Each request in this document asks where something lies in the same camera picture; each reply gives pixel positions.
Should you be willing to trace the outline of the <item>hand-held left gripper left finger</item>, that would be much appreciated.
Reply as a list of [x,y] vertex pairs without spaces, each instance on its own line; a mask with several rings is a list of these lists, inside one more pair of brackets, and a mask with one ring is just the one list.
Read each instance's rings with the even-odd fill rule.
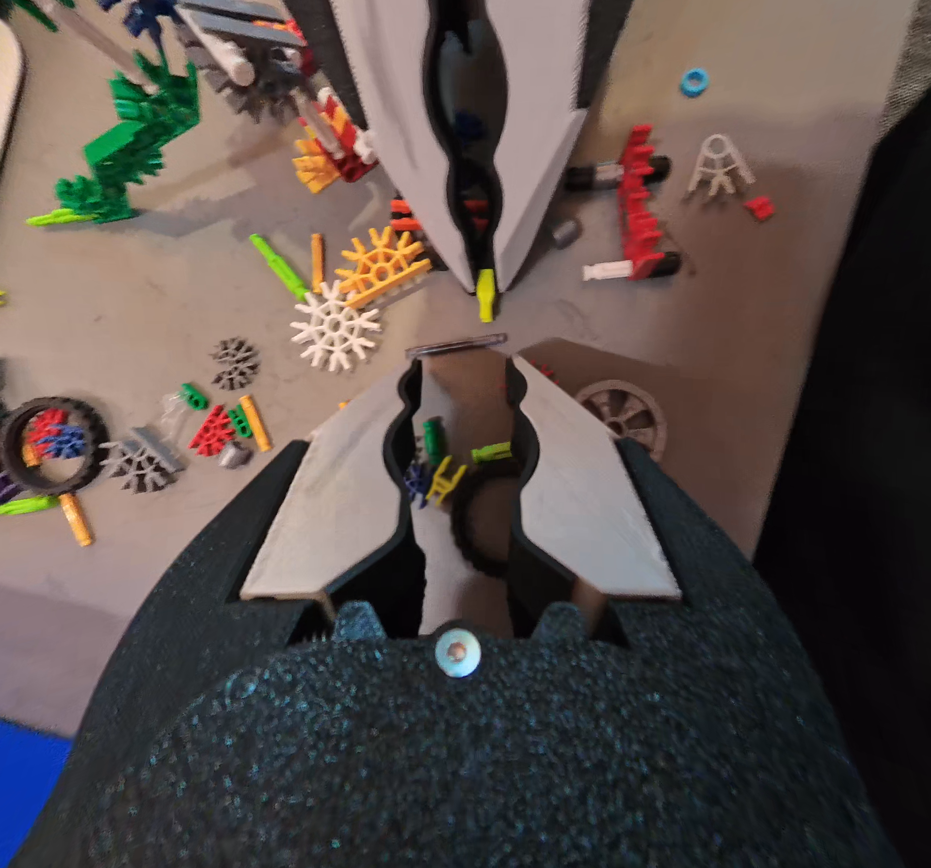
[[422,385],[414,360],[315,429],[242,599],[357,600],[380,619],[423,618],[425,553],[404,484]]

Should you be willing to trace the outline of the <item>thin metal rod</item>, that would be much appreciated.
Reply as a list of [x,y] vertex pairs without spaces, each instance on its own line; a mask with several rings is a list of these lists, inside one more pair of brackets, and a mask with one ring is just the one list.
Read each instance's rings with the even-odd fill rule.
[[488,334],[470,338],[458,338],[441,342],[414,346],[404,351],[409,360],[448,355],[468,350],[485,350],[504,345],[508,340],[507,333]]

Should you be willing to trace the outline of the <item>white thick rod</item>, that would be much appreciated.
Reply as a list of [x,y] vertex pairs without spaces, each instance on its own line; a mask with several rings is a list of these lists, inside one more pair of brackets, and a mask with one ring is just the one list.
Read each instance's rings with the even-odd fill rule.
[[248,87],[254,82],[254,66],[236,42],[208,38],[205,41],[205,48],[231,83],[238,87]]

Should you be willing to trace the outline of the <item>red yellow connector block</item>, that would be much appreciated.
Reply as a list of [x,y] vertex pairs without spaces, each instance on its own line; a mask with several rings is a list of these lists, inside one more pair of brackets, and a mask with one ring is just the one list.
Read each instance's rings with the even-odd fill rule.
[[317,195],[337,179],[352,184],[366,176],[378,164],[377,154],[333,88],[323,86],[309,107],[298,117],[303,137],[292,160],[299,182]]

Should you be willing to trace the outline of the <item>yellow clip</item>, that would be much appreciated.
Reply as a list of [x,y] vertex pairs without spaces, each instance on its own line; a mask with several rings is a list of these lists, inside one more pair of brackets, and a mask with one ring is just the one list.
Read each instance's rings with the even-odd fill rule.
[[452,455],[446,455],[432,473],[430,484],[424,494],[424,505],[431,503],[442,506],[458,488],[468,470],[466,464],[455,466]]

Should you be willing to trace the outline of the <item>black toy tyre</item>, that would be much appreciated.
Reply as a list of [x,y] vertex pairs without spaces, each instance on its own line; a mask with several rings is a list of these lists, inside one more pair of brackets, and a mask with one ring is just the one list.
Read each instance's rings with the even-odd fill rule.
[[422,232],[413,234],[413,237],[424,245],[434,269],[449,269],[447,256],[439,250],[433,238],[434,234],[441,234],[441,246],[452,247],[454,260],[468,262],[472,274],[477,277],[483,268],[496,268],[493,239],[487,230],[493,214],[491,199],[494,192],[492,177],[475,168],[466,173],[455,186],[444,183],[440,187],[436,206],[431,205],[427,209],[427,227],[424,227],[425,217],[419,211],[426,204],[424,199],[412,202],[399,187],[394,187],[392,199],[409,202],[423,228]]
[[506,579],[510,557],[510,525],[506,525],[506,544],[501,555],[482,548],[476,539],[472,510],[476,499],[491,484],[519,479],[521,468],[514,458],[472,466],[460,479],[451,496],[449,512],[453,542],[461,556],[476,571],[489,579]]

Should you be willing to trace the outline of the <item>silver rod with black caps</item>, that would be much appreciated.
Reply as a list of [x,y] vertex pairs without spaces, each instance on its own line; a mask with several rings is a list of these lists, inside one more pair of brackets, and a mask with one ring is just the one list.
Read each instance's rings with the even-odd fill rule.
[[[666,155],[649,157],[650,172],[644,177],[646,186],[663,183],[670,174],[672,161]],[[563,187],[569,192],[585,192],[615,188],[623,180],[624,166],[620,162],[603,161],[587,166],[569,167],[563,176]]]

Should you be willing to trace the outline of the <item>small red connector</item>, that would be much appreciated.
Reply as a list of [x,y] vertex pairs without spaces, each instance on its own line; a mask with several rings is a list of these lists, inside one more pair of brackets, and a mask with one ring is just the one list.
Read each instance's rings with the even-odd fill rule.
[[188,443],[188,449],[196,455],[213,457],[220,455],[227,443],[236,436],[232,421],[221,404],[210,409],[204,422]]

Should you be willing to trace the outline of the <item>white snowflake connector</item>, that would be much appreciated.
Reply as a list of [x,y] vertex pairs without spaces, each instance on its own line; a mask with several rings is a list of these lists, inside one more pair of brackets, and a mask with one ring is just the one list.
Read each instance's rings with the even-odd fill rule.
[[305,301],[294,309],[303,318],[290,324],[295,331],[290,340],[302,347],[301,359],[316,369],[352,372],[379,347],[379,310],[350,306],[338,280],[322,283],[320,292],[306,292]]

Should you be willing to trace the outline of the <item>red connector strip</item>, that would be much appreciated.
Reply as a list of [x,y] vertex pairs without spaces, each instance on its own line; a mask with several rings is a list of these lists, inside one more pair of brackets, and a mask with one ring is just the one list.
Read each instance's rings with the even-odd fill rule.
[[652,125],[635,125],[628,136],[618,164],[622,176],[617,186],[623,259],[630,266],[630,280],[650,278],[665,257],[658,245],[662,239],[659,222],[650,211],[646,180],[654,172],[650,158],[655,149],[649,138]]

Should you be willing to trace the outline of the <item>grey connector with panel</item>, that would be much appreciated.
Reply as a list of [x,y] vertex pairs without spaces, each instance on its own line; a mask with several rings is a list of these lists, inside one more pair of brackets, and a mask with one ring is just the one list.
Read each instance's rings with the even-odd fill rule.
[[172,485],[185,465],[169,443],[149,427],[136,427],[117,441],[101,443],[101,468],[108,479],[122,480],[133,494],[156,493]]

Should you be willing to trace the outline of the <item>white rod with black cap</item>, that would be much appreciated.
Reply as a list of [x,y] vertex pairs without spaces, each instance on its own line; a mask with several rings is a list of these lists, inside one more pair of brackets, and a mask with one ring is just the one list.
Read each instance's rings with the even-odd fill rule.
[[583,266],[583,281],[643,281],[674,276],[681,269],[682,256],[676,251],[654,252],[634,259],[600,262]]

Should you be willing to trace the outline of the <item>yellow half-circle connector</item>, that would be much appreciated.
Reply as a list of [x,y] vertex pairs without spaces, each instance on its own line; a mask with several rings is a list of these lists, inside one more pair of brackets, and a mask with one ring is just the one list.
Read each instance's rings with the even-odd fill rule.
[[367,242],[353,238],[342,257],[348,268],[335,271],[339,292],[355,310],[406,289],[433,269],[424,245],[413,232],[397,232],[390,225],[381,230],[371,228]]

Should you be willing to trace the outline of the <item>large black knobby tyre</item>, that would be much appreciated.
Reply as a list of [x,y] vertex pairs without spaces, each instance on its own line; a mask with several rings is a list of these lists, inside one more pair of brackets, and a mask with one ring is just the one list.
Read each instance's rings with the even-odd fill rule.
[[[83,449],[77,457],[75,472],[63,480],[44,474],[40,466],[29,466],[22,453],[27,429],[51,411],[64,413],[64,421],[53,427],[76,429]],[[89,403],[68,397],[39,397],[13,410],[2,422],[2,467],[9,478],[36,494],[60,497],[77,493],[97,479],[110,442],[108,428],[99,412]]]

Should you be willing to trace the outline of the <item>white tray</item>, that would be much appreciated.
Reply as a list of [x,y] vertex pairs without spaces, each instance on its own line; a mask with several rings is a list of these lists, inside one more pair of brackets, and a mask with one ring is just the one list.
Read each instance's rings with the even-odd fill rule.
[[1,18],[1,167],[4,166],[26,76],[26,58],[10,24]]

